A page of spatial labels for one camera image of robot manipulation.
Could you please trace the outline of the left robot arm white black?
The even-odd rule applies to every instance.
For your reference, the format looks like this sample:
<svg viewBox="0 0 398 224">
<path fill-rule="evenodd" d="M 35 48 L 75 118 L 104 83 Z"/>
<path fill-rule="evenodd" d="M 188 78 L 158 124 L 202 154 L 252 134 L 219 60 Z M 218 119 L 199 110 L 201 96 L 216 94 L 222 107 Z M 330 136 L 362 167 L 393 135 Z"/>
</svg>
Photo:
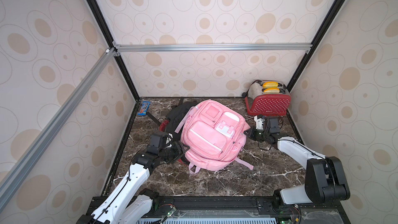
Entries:
<svg viewBox="0 0 398 224">
<path fill-rule="evenodd" d="M 152 209 L 155 197 L 139 195 L 130 203 L 142 184 L 163 164 L 174 163 L 190 149 L 174 141 L 168 133 L 155 131 L 147 147 L 132 158 L 129 169 L 108 198 L 90 215 L 82 215 L 78 224 L 135 224 Z"/>
</svg>

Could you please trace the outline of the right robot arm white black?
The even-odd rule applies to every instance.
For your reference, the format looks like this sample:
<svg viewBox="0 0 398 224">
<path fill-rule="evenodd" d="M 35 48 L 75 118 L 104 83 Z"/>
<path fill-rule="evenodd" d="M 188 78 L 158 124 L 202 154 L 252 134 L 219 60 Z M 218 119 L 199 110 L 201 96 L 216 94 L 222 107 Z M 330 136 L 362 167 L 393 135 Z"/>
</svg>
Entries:
<svg viewBox="0 0 398 224">
<path fill-rule="evenodd" d="M 268 143 L 287 154 L 305 169 L 305 183 L 274 191 L 273 208 L 282 205 L 332 205 L 351 196 L 342 162 L 337 157 L 317 153 L 291 136 L 281 133 L 278 117 L 256 116 L 255 127 L 244 134 L 259 143 Z"/>
</svg>

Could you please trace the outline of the red backpack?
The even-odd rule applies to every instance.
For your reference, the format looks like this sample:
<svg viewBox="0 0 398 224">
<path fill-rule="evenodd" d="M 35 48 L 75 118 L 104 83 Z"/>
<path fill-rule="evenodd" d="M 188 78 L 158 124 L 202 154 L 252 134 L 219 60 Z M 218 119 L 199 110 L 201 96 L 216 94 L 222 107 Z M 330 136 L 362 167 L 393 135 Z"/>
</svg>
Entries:
<svg viewBox="0 0 398 224">
<path fill-rule="evenodd" d="M 169 120 L 169 119 L 163 120 L 163 122 L 162 122 L 162 123 L 160 124 L 160 126 L 159 126 L 159 130 L 162 131 L 162 132 L 165 132 L 165 131 L 166 131 L 166 128 L 167 128 L 167 125 L 168 125 L 169 123 L 170 123 L 170 120 Z M 182 158 L 178 159 L 178 162 L 181 163 L 181 164 L 187 165 L 187 163 L 184 162 Z"/>
</svg>

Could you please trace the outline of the pink backpack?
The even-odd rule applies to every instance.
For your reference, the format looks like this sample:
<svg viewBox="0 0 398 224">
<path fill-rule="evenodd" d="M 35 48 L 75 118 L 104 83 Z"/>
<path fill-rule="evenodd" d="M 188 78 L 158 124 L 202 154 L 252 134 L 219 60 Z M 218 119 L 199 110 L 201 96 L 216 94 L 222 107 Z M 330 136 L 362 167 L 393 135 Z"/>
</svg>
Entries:
<svg viewBox="0 0 398 224">
<path fill-rule="evenodd" d="M 234 161 L 253 170 L 253 165 L 238 157 L 247 140 L 244 132 L 249 129 L 242 115 L 217 101 L 191 107 L 175 129 L 180 141 L 189 146 L 184 156 L 190 174 L 201 169 L 219 171 Z"/>
</svg>

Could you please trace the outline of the black backpack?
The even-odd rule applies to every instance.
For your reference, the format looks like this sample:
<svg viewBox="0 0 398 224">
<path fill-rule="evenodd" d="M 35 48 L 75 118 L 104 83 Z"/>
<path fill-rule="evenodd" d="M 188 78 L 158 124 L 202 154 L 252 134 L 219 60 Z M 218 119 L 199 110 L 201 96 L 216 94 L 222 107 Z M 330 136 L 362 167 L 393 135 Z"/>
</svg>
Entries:
<svg viewBox="0 0 398 224">
<path fill-rule="evenodd" d="M 163 120 L 165 119 L 170 120 L 170 123 L 167 125 L 165 133 L 169 133 L 170 135 L 172 135 L 173 140 L 180 141 L 182 129 L 180 130 L 179 133 L 176 133 L 175 130 L 178 127 L 178 125 L 181 123 L 185 115 L 188 113 L 188 111 L 197 104 L 198 104 L 197 101 L 182 102 L 182 100 L 180 100 L 179 104 L 172 106 L 172 110 L 169 111 L 169 113 L 165 116 Z M 159 126 L 163 122 L 163 120 L 160 121 L 159 119 L 155 118 L 150 112 L 148 112 L 147 117 L 149 117 L 153 122 L 155 122 L 155 124 L 158 126 L 159 129 Z"/>
</svg>

